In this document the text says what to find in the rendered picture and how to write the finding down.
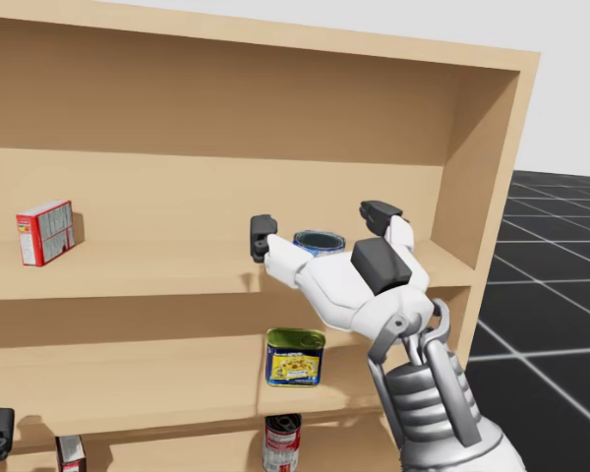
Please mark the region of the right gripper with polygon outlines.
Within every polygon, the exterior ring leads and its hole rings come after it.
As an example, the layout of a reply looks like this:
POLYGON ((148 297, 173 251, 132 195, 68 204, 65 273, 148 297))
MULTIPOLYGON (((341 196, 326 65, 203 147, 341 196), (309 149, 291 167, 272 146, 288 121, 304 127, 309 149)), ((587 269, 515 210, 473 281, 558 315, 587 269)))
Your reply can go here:
POLYGON ((403 211, 382 201, 362 201, 360 215, 368 229, 383 237, 389 253, 411 271, 409 282, 375 293, 351 263, 350 252, 318 257, 277 235, 269 214, 250 219, 250 254, 266 273, 284 285, 300 289, 325 325, 375 339, 395 314, 421 317, 425 327, 434 313, 426 295, 429 276, 414 257, 414 232, 403 211))

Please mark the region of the blue flat can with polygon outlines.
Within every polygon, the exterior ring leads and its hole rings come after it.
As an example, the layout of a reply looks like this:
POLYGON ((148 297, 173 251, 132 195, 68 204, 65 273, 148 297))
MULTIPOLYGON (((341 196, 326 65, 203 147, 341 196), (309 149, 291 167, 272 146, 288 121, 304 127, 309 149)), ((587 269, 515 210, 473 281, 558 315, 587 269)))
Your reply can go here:
POLYGON ((314 257, 341 253, 345 250, 345 239, 333 232, 303 230, 293 236, 293 244, 301 247, 314 257))

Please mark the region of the green and blue rectangular can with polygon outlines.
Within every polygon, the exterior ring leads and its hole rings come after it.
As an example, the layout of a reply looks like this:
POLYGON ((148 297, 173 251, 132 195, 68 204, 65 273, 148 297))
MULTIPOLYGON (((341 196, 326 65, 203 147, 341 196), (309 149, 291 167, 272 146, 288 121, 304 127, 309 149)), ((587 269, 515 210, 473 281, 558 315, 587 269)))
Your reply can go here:
POLYGON ((266 333, 265 381, 269 385, 320 383, 325 335, 302 328, 272 328, 266 333))

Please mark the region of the pale wooden shelf unit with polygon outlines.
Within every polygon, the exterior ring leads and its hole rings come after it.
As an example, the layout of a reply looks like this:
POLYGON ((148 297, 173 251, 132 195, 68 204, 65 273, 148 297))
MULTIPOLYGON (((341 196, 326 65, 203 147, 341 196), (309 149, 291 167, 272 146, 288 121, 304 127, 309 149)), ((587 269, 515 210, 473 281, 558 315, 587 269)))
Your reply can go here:
POLYGON ((328 329, 316 387, 265 383, 266 332, 319 329, 252 261, 249 223, 368 237, 411 222, 467 359, 539 63, 533 52, 79 5, 0 3, 4 472, 260 471, 265 415, 305 419, 303 470, 399 465, 369 344, 328 329), (75 246, 23 265, 16 215, 72 202, 75 246))

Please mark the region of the red and white can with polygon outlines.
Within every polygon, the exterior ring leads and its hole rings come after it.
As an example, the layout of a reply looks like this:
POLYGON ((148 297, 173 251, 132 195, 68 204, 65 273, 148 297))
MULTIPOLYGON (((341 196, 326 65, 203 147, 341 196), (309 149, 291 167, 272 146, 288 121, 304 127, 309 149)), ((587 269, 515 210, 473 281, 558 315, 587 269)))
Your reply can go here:
POLYGON ((299 413, 265 417, 265 472, 295 472, 299 462, 302 416, 299 413))

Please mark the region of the red and white carton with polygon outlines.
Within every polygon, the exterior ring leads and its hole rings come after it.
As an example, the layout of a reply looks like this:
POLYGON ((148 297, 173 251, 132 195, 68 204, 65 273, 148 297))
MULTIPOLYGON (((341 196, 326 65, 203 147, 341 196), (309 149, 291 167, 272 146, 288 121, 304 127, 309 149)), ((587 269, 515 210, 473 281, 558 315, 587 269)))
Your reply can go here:
POLYGON ((55 200, 16 215, 24 266, 45 266, 76 244, 72 202, 55 200))

